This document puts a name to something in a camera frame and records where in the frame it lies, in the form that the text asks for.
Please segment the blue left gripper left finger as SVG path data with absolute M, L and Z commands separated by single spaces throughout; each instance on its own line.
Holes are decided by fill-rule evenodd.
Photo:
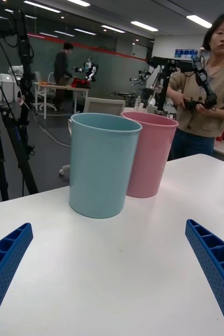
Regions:
M 0 240 L 0 306 L 32 239 L 31 224 L 24 223 Z

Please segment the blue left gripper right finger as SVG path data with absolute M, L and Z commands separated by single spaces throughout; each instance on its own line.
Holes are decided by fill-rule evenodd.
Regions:
M 224 241 L 192 219 L 186 222 L 185 236 L 224 317 Z

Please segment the person's left hand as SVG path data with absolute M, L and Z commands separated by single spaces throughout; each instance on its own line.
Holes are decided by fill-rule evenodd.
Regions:
M 196 111 L 201 115 L 213 115 L 215 109 L 207 109 L 201 103 L 196 104 Z

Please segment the person's right hand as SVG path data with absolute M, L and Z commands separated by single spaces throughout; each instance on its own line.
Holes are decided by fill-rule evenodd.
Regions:
M 187 108 L 185 102 L 189 101 L 189 99 L 186 98 L 181 92 L 175 91 L 173 93 L 172 101 L 175 106 L 181 107 L 183 110 L 186 110 Z

